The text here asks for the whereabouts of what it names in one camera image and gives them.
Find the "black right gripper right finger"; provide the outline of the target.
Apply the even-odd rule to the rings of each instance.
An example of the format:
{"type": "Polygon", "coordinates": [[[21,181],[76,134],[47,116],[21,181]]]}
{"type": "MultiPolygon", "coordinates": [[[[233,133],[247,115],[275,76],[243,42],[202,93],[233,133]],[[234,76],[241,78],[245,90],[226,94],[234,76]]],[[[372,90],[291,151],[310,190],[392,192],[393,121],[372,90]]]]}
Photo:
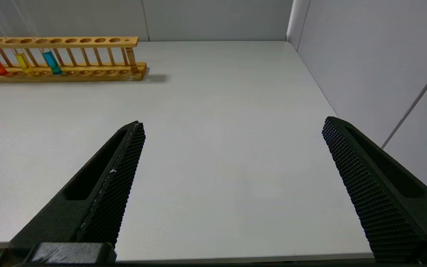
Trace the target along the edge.
{"type": "Polygon", "coordinates": [[[327,117],[322,136],[375,262],[427,267],[427,186],[345,120],[327,117]]]}

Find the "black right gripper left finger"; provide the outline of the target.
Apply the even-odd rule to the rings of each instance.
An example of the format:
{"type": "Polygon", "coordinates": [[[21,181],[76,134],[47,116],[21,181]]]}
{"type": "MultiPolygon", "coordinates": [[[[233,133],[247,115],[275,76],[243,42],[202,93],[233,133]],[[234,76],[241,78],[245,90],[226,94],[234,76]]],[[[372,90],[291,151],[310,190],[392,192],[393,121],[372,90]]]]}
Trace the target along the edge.
{"type": "Polygon", "coordinates": [[[29,253],[43,242],[115,245],[145,139],[139,121],[117,130],[10,240],[10,250],[29,253]]]}

